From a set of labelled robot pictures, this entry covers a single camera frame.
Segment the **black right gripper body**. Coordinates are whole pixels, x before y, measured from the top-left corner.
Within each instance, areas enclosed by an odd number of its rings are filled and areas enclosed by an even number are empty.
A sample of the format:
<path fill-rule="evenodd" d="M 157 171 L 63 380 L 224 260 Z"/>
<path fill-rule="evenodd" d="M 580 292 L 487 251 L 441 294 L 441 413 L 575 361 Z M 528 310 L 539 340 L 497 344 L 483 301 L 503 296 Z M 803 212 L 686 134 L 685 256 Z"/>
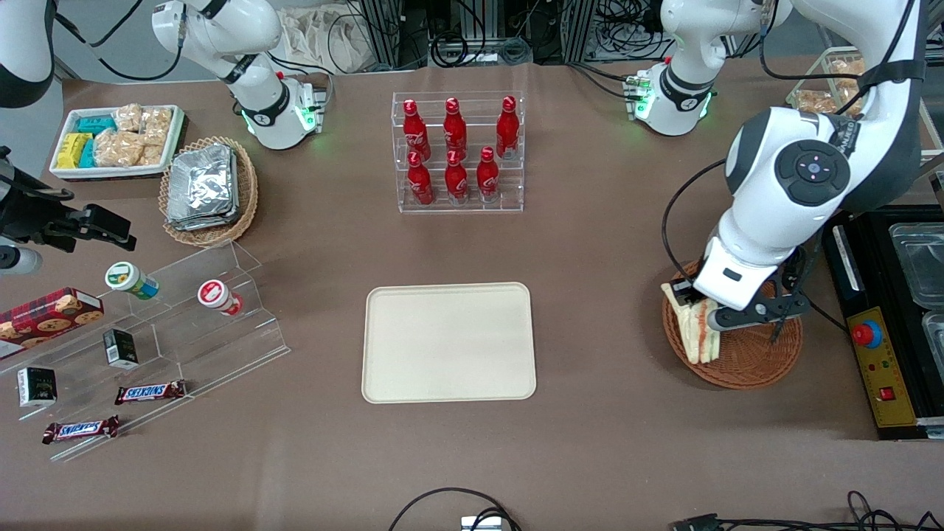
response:
<path fill-rule="evenodd" d="M 20 244 L 33 242 L 73 252 L 75 238 L 58 232 L 61 224 L 69 224 L 73 209 L 65 202 L 74 198 L 73 192 L 56 190 L 20 171 L 9 160 L 10 152 L 9 147 L 1 147 L 2 236 Z"/>

